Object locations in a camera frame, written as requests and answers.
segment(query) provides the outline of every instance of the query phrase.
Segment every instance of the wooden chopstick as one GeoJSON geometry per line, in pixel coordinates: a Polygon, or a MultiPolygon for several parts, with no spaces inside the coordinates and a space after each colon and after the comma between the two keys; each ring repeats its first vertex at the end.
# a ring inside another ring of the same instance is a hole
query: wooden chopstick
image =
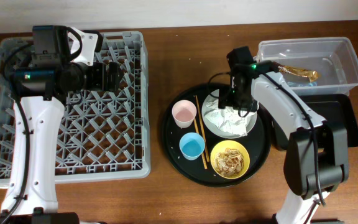
{"type": "MultiPolygon", "coordinates": [[[[196,133],[199,134],[199,132],[198,132],[198,127],[197,127],[197,121],[196,121],[195,118],[194,118],[194,126],[196,127],[196,133]]],[[[201,157],[203,158],[204,169],[207,169],[206,162],[205,162],[205,157],[204,157],[204,153],[202,153],[201,157]]]]}
{"type": "Polygon", "coordinates": [[[208,153],[208,148],[206,147],[206,139],[205,139],[205,133],[204,133],[203,119],[202,119],[202,116],[201,116],[200,105],[198,104],[197,95],[196,95],[196,101],[197,101],[198,118],[200,119],[200,125],[201,125],[201,133],[203,133],[203,139],[204,139],[204,142],[205,142],[205,156],[206,156],[206,161],[209,162],[209,153],[208,153]]]}

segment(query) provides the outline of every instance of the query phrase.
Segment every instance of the white tissue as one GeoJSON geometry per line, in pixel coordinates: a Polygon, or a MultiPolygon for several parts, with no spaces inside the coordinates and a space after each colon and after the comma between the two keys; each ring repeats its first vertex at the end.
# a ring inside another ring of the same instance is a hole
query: white tissue
{"type": "Polygon", "coordinates": [[[241,118],[238,115],[238,110],[234,110],[232,107],[227,106],[225,109],[218,108],[218,99],[205,102],[206,112],[204,118],[214,124],[219,130],[226,133],[238,134],[240,136],[247,135],[247,124],[251,115],[249,113],[245,118],[241,118]]]}

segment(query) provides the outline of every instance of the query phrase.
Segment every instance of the gold snack wrapper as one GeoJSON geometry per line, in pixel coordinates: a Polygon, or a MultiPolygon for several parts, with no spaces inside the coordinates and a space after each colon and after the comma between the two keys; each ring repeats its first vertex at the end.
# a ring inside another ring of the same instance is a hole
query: gold snack wrapper
{"type": "Polygon", "coordinates": [[[281,65],[277,62],[273,62],[273,64],[278,68],[279,72],[281,73],[287,73],[290,75],[297,75],[300,77],[309,78],[310,82],[314,82],[320,77],[320,74],[314,70],[295,68],[288,65],[281,65]]]}

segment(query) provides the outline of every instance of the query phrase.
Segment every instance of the wooden table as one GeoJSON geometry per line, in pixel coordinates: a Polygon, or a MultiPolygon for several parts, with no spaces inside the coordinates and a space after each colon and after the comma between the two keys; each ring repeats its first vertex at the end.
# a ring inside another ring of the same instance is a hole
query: wooden table
{"type": "MultiPolygon", "coordinates": [[[[152,171],[145,179],[56,186],[59,212],[108,223],[218,223],[270,218],[282,206],[288,186],[285,153],[272,149],[265,165],[243,184],[227,188],[198,185],[182,176],[164,156],[158,140],[169,103],[217,72],[228,71],[226,54],[248,45],[256,55],[263,40],[348,37],[358,56],[358,21],[252,24],[140,29],[149,51],[149,119],[152,171]]],[[[0,35],[3,38],[18,34],[0,35]]],[[[358,87],[350,95],[358,122],[358,87]]],[[[358,223],[358,148],[349,150],[350,178],[328,197],[315,218],[358,223]]],[[[6,191],[0,190],[0,207],[6,191]]]]}

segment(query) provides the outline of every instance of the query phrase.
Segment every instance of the white wall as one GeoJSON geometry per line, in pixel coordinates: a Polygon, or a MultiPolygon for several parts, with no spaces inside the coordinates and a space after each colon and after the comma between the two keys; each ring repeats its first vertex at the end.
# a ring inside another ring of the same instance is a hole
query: white wall
{"type": "Polygon", "coordinates": [[[0,0],[0,32],[358,19],[358,0],[0,0]]]}

